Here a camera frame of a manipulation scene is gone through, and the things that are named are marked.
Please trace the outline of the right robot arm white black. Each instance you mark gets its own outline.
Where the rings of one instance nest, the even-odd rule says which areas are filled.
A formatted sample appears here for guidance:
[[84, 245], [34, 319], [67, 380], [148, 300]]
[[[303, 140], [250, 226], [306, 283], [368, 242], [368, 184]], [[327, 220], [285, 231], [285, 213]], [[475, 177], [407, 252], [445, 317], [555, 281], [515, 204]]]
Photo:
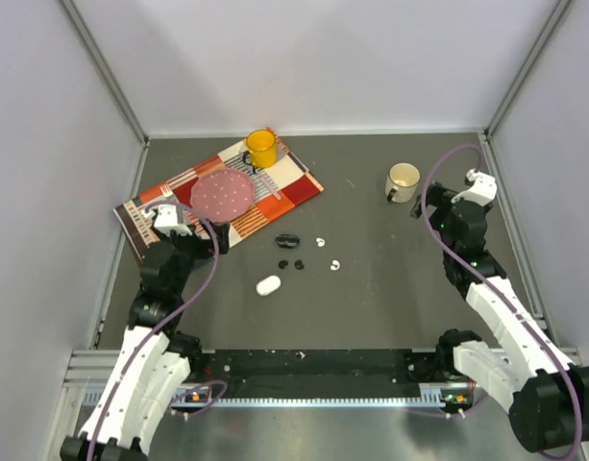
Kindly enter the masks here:
[[589, 441], [589, 366], [575, 364], [544, 333], [486, 249], [493, 199], [487, 195], [476, 203], [434, 182], [411, 210], [440, 245], [447, 280], [504, 352], [496, 355], [470, 331], [451, 330], [439, 340], [435, 369], [445, 379], [465, 375], [479, 384], [504, 410], [527, 451], [576, 451]]

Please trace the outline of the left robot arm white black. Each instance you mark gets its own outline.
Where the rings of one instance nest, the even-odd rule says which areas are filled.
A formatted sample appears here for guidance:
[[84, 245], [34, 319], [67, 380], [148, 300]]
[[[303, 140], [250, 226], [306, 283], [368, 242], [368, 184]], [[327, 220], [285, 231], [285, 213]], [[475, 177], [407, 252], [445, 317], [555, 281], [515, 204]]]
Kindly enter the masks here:
[[230, 227], [209, 222], [159, 233], [139, 265], [140, 283], [107, 385], [75, 437], [61, 444], [62, 460], [145, 460], [177, 388], [207, 363], [198, 338], [177, 330], [183, 291], [198, 263], [224, 255]]

